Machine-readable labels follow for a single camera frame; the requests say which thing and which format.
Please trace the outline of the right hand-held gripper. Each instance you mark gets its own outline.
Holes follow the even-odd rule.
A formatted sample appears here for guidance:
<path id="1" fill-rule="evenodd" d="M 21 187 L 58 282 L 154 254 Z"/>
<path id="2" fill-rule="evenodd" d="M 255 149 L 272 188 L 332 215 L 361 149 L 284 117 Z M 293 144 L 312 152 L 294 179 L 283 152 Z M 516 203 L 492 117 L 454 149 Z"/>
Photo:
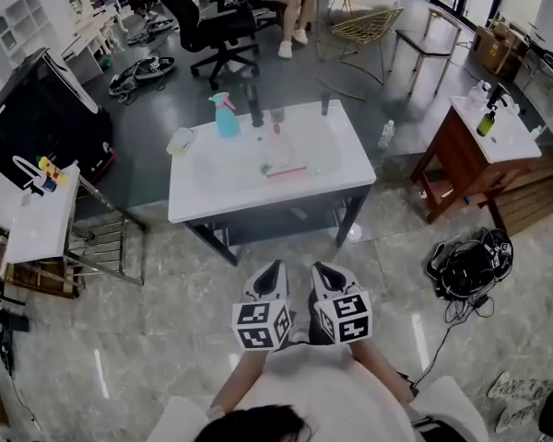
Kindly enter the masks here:
<path id="1" fill-rule="evenodd" d="M 367 291 L 349 269 L 330 262 L 311 267 L 314 308 L 324 332 L 336 343 L 354 343 L 372 335 L 372 307 Z"/>

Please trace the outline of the person's left forearm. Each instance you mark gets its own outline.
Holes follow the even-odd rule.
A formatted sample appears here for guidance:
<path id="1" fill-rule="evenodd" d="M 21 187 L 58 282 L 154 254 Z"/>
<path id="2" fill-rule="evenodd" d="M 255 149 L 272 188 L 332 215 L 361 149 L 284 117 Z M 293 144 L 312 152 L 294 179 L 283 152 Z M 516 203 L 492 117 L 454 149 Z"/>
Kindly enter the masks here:
<path id="1" fill-rule="evenodd" d="M 233 411 L 261 377 L 268 354 L 268 351 L 244 352 L 210 408 L 220 408 L 223 413 Z"/>

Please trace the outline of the clear plastic water bottle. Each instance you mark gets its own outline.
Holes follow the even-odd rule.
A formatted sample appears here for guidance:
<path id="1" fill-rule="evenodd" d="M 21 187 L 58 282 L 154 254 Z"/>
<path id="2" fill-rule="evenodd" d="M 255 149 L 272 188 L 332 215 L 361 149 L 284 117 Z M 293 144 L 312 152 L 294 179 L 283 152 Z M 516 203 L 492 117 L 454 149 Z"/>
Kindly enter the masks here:
<path id="1" fill-rule="evenodd" d="M 395 123 L 393 120 L 389 120 L 382 129 L 382 134 L 379 138 L 378 147 L 380 149 L 386 149 L 393 139 L 395 131 Z"/>

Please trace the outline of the green soap dish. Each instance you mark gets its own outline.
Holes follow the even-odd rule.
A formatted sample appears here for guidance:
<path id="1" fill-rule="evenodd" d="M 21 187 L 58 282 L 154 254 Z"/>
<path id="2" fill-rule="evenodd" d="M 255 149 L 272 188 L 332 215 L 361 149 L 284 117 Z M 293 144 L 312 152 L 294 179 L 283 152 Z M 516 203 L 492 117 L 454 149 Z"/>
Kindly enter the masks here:
<path id="1" fill-rule="evenodd" d="M 176 130 L 167 145 L 167 153 L 172 157 L 184 155 L 196 138 L 196 130 L 181 127 Z"/>

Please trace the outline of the teal spray bottle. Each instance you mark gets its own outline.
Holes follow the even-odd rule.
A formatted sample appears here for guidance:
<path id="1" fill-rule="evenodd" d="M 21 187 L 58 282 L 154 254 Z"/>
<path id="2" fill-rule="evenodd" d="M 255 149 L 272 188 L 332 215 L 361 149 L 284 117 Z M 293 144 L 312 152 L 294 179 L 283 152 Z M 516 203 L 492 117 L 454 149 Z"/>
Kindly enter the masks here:
<path id="1" fill-rule="evenodd" d="M 236 107 L 229 99 L 228 92 L 216 93 L 209 98 L 215 105 L 215 121 L 222 139 L 238 137 L 241 133 Z"/>

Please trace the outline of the wooden vanity with white sink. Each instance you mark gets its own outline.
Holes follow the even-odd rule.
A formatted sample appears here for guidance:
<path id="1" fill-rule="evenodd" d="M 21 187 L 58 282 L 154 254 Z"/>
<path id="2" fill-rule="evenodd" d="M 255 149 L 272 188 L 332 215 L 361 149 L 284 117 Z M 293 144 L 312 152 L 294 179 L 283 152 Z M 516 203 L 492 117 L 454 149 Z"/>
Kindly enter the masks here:
<path id="1" fill-rule="evenodd" d="M 414 168 L 410 179 L 426 193 L 427 222 L 481 205 L 502 193 L 542 153 L 516 114 L 499 109 L 485 136 L 477 132 L 486 110 L 452 97 L 441 126 Z"/>

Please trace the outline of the black sink faucet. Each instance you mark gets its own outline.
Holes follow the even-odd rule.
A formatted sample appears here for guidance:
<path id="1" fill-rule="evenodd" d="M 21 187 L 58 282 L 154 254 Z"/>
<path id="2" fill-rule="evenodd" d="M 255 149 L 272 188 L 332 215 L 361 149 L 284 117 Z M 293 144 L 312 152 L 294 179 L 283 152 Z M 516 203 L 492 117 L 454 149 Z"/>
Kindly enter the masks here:
<path id="1" fill-rule="evenodd" d="M 264 125 L 264 115 L 255 84 L 249 83 L 245 85 L 245 98 L 249 106 L 252 126 L 255 128 L 262 127 Z"/>

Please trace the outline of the wooden slat platform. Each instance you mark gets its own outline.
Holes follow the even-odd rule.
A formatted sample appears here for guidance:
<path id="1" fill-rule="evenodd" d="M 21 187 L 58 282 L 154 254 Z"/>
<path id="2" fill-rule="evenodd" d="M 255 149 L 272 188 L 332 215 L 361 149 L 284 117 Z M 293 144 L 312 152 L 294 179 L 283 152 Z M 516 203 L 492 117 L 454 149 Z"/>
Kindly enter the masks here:
<path id="1" fill-rule="evenodd" d="M 553 165 L 529 170 L 488 200 L 497 228 L 510 237 L 553 214 Z"/>

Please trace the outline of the white side table metal rack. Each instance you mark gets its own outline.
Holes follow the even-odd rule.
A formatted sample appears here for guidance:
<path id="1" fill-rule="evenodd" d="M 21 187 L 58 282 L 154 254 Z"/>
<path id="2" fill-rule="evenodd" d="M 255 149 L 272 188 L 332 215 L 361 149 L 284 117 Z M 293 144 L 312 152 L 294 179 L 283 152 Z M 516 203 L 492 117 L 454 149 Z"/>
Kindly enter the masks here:
<path id="1" fill-rule="evenodd" d="M 107 274 L 141 286 L 142 275 L 125 269 L 129 232 L 146 237 L 147 226 L 116 207 L 73 164 L 63 169 L 65 182 L 52 192 L 23 192 L 8 234 L 3 265 L 20 265 L 34 273 L 75 286 L 81 276 Z M 75 221 L 80 193 L 95 198 L 112 214 L 109 221 L 82 226 Z"/>

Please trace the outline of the wooden crate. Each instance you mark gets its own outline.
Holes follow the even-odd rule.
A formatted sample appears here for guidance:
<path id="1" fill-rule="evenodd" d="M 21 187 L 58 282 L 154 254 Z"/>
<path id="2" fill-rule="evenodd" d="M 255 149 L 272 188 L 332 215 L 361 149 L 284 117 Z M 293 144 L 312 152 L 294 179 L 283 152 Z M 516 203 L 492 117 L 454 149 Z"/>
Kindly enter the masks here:
<path id="1" fill-rule="evenodd" d="M 0 293 L 5 286 L 23 288 L 45 295 L 75 299 L 79 297 L 79 282 L 73 276 L 75 269 L 64 259 L 44 259 L 17 264 L 4 262 L 6 232 L 0 227 Z"/>

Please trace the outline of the wooden chair with dark seat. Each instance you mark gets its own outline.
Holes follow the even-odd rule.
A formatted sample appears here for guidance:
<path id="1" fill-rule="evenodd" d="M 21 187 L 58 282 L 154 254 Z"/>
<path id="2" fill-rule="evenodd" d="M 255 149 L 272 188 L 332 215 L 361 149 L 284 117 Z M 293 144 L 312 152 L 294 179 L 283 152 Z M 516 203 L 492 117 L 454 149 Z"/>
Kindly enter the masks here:
<path id="1" fill-rule="evenodd" d="M 440 41 L 430 33 L 435 20 L 441 20 L 445 27 L 452 27 L 450 29 L 451 38 L 449 40 Z M 389 72 L 392 72 L 394 69 L 395 58 L 401 42 L 406 44 L 418 55 L 413 69 L 411 85 L 407 92 L 409 97 L 411 97 L 414 93 L 420 71 L 426 59 L 438 59 L 444 61 L 439 81 L 434 90 L 434 95 L 439 93 L 441 84 L 453 59 L 453 54 L 462 30 L 463 28 L 461 24 L 455 17 L 450 16 L 448 13 L 440 9 L 431 7 L 429 9 L 428 19 L 423 30 L 397 29 L 395 31 L 394 50 Z"/>

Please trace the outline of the large black cabinet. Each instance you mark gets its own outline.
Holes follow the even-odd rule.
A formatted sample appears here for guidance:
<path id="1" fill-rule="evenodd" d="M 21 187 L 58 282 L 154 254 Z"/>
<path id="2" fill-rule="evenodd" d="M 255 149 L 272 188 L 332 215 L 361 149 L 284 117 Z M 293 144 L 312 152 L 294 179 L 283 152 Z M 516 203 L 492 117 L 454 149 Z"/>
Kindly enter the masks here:
<path id="1" fill-rule="evenodd" d="M 72 74 L 42 48 L 25 58 L 0 91 L 0 172 L 21 188 L 29 175 L 14 156 L 32 164 L 47 157 L 64 169 L 76 163 L 94 183 L 114 159 L 112 119 Z"/>

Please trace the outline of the white desk with turned legs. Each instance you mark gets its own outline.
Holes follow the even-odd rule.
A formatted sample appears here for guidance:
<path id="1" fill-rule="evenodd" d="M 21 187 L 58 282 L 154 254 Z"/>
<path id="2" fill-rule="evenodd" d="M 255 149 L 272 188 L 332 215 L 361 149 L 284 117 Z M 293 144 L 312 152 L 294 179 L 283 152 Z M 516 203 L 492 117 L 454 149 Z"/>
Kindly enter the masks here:
<path id="1" fill-rule="evenodd" d="M 95 54 L 102 57 L 124 50 L 119 35 L 126 35 L 118 6 L 110 4 L 94 10 L 76 24 L 75 38 L 63 51 L 62 57 L 81 85 L 103 73 Z"/>

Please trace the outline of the white shelf cabinet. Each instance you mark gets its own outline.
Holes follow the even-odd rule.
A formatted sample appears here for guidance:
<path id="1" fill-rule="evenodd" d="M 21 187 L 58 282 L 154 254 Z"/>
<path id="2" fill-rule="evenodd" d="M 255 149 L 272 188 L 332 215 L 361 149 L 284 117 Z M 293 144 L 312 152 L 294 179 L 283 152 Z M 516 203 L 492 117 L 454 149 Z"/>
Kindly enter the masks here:
<path id="1" fill-rule="evenodd" d="M 7 80 L 39 49 L 57 49 L 59 39 L 41 0 L 17 0 L 0 12 L 0 77 Z"/>

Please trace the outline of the white sink vanity black frame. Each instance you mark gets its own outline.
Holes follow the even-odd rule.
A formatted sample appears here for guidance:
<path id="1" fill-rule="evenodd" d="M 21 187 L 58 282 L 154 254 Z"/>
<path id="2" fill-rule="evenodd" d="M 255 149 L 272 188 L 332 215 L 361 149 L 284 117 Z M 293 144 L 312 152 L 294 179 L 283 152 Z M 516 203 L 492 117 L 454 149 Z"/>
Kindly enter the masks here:
<path id="1" fill-rule="evenodd" d="M 284 107 L 281 123 L 295 139 L 307 168 L 267 178 L 267 141 L 273 122 L 252 126 L 239 116 L 241 133 L 222 139 L 215 123 L 194 127 L 196 138 L 171 161 L 168 218 L 182 224 L 231 265 L 231 252 L 266 238 L 337 227 L 342 246 L 377 180 L 374 169 L 338 99 L 326 116 L 320 102 Z"/>

